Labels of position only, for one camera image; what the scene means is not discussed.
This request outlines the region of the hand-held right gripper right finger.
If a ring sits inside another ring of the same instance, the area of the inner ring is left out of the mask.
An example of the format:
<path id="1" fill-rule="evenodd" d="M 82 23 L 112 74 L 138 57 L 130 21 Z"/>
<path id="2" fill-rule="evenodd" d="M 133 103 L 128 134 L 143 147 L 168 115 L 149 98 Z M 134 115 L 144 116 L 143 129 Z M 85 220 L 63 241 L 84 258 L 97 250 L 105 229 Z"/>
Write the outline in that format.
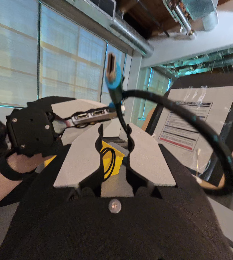
<path id="1" fill-rule="evenodd" d="M 176 181 L 158 142 L 133 123 L 127 125 L 127 138 L 126 180 L 133 194 L 140 187 L 147 188 L 149 193 L 156 187 L 175 187 Z"/>

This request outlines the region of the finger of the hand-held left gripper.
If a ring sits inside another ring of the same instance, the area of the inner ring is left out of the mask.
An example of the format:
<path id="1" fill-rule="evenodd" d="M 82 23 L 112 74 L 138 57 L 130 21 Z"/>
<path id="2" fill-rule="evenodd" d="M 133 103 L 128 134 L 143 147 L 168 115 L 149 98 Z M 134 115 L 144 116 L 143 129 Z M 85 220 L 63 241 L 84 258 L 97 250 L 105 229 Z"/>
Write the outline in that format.
<path id="1" fill-rule="evenodd" d="M 95 145 L 100 136 L 99 128 L 99 122 L 74 125 L 72 119 L 56 119 L 56 133 L 63 145 L 72 144 L 75 140 L 83 145 Z"/>
<path id="2" fill-rule="evenodd" d="M 108 107 L 108 105 L 86 99 L 75 99 L 51 105 L 53 113 L 61 119 L 67 119 L 79 111 L 87 111 L 101 107 Z"/>

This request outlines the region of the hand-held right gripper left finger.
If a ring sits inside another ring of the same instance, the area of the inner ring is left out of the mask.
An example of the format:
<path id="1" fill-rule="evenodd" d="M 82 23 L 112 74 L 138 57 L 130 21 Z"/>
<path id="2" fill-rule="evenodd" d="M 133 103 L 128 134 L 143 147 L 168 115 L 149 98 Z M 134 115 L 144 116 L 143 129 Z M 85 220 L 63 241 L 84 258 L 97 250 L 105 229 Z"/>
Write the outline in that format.
<path id="1" fill-rule="evenodd" d="M 53 184 L 54 188 L 74 188 L 81 192 L 90 188 L 101 196 L 104 165 L 101 155 L 103 125 L 97 123 L 78 136 L 71 144 Z"/>

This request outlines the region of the silver hdmi adapter hub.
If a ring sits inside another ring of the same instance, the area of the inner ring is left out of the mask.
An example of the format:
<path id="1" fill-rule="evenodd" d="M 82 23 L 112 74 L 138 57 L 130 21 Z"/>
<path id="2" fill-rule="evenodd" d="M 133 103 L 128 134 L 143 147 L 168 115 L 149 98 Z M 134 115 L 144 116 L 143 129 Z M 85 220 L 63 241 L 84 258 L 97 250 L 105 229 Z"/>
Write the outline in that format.
<path id="1" fill-rule="evenodd" d="M 98 122 L 105 122 L 117 118 L 114 108 L 101 107 L 87 111 L 79 111 L 65 119 L 67 127 L 83 128 Z"/>

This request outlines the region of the yellow plastic bin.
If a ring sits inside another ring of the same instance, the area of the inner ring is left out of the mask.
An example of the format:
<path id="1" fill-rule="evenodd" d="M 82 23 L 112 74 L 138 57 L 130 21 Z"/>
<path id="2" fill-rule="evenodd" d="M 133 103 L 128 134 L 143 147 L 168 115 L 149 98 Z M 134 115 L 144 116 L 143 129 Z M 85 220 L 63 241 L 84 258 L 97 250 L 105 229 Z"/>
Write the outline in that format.
<path id="1" fill-rule="evenodd" d="M 120 139 L 117 139 L 117 140 L 115 140 L 115 142 L 113 142 L 112 139 L 110 140 L 110 139 L 104 138 L 102 140 L 102 144 L 103 144 L 102 150 L 108 147 L 110 149 L 113 149 L 115 151 L 115 155 L 116 155 L 115 164 L 111 163 L 111 161 L 112 161 L 111 151 L 107 151 L 105 153 L 105 155 L 103 156 L 103 165 L 104 165 L 104 170 L 105 170 L 104 179 L 107 180 L 109 178 L 108 176 L 112 177 L 119 173 L 120 166 L 121 166 L 123 158 L 125 156 L 123 149 L 127 148 L 127 142 L 122 141 Z"/>

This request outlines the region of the person's left hand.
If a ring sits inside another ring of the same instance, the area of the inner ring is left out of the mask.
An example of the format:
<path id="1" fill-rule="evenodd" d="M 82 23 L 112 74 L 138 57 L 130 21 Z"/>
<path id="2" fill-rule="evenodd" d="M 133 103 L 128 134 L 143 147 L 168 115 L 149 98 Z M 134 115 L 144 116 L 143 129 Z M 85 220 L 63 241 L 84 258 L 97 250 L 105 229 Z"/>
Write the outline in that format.
<path id="1" fill-rule="evenodd" d="M 14 153 L 7 158 L 7 163 L 14 171 L 26 173 L 36 169 L 40 164 L 44 163 L 45 160 L 46 158 L 44 158 L 42 154 L 35 154 L 32 157 L 27 157 Z"/>

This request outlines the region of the printed instruction sheet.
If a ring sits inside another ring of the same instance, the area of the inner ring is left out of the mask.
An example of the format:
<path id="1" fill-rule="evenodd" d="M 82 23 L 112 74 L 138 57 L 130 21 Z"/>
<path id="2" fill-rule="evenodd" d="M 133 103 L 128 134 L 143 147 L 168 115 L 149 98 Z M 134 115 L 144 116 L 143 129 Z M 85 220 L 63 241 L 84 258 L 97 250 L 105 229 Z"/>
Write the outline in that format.
<path id="1" fill-rule="evenodd" d="M 206 121 L 212 107 L 212 102 L 177 101 L 201 120 Z M 199 132 L 174 112 L 169 112 L 159 141 L 166 142 L 192 152 L 199 139 Z"/>

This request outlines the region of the black wristband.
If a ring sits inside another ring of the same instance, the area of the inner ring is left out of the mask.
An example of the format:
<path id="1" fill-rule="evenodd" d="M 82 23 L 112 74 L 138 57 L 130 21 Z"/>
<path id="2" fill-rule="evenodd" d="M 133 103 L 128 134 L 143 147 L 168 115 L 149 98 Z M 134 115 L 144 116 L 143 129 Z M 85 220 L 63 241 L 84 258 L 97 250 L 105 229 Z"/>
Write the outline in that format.
<path id="1" fill-rule="evenodd" d="M 6 179 L 11 180 L 11 181 L 27 180 L 28 178 L 30 178 L 32 176 L 32 174 L 35 173 L 37 168 L 34 168 L 32 171 L 29 171 L 26 173 L 19 173 L 19 172 L 13 170 L 7 162 L 7 158 L 14 153 L 16 153 L 14 150 L 10 150 L 10 151 L 7 151 L 6 153 L 3 153 L 0 155 L 0 173 Z"/>

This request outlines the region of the large window with blinds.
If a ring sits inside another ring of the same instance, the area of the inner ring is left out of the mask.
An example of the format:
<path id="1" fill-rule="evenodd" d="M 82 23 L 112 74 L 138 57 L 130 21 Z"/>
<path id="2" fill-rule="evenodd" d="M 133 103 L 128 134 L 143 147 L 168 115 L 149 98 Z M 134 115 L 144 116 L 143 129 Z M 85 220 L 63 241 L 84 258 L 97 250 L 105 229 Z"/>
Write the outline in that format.
<path id="1" fill-rule="evenodd" d="M 129 71 L 131 48 L 44 1 L 0 1 L 0 106 L 47 96 L 109 102 L 106 55 Z"/>

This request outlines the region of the narrow window with blinds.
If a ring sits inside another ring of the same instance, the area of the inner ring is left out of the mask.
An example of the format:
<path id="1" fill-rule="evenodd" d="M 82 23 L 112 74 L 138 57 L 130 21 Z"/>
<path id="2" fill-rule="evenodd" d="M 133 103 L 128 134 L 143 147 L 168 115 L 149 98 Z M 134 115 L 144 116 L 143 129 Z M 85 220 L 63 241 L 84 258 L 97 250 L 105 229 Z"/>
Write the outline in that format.
<path id="1" fill-rule="evenodd" d="M 171 78 L 166 74 L 166 70 L 160 70 L 158 67 L 142 68 L 138 78 L 138 89 L 163 96 L 169 90 L 171 81 Z M 156 106 L 154 102 L 141 100 L 138 120 L 145 121 L 149 112 Z"/>

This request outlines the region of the wood framed display stand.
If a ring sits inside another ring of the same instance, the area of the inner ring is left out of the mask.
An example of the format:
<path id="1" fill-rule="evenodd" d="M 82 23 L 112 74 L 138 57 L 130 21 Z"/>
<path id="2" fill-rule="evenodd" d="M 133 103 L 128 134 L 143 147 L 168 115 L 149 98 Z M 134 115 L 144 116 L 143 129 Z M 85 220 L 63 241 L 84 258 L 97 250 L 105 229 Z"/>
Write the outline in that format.
<path id="1" fill-rule="evenodd" d="M 205 122 L 233 152 L 233 73 L 181 77 L 164 96 L 176 102 L 212 102 Z M 145 131 L 163 144 L 193 175 L 198 175 L 203 182 L 207 182 L 207 186 L 222 187 L 224 175 L 220 160 L 201 135 L 192 152 L 159 141 L 169 112 L 157 105 L 146 118 L 148 125 Z"/>

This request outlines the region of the ceiling vent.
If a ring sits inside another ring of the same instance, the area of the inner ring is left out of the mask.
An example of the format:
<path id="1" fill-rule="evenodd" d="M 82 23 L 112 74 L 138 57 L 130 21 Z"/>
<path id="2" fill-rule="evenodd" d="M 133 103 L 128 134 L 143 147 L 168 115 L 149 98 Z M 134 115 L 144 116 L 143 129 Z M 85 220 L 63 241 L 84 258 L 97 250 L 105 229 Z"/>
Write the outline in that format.
<path id="1" fill-rule="evenodd" d="M 99 11 L 109 16 L 110 18 L 115 18 L 115 0 L 88 0 L 88 2 L 90 2 L 93 6 L 97 7 Z"/>

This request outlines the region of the metal ceiling pipes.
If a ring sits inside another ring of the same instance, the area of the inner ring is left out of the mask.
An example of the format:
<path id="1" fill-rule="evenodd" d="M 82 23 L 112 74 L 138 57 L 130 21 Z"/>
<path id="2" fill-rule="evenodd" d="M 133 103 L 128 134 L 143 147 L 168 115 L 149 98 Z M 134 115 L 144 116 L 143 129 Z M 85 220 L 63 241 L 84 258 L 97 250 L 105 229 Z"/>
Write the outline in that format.
<path id="1" fill-rule="evenodd" d="M 189 37 L 195 37 L 195 32 L 186 14 L 192 21 L 201 19 L 204 31 L 212 31 L 218 24 L 218 0 L 163 0 L 163 4 Z"/>

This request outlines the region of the silver air duct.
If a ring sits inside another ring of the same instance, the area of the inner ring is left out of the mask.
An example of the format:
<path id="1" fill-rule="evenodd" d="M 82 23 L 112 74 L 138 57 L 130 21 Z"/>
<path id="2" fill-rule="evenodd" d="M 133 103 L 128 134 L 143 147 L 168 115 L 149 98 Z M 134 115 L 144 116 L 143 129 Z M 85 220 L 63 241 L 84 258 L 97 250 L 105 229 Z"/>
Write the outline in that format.
<path id="1" fill-rule="evenodd" d="M 144 57 L 152 56 L 154 47 L 118 14 L 115 15 L 110 27 L 118 32 L 125 41 L 139 51 L 141 55 Z"/>

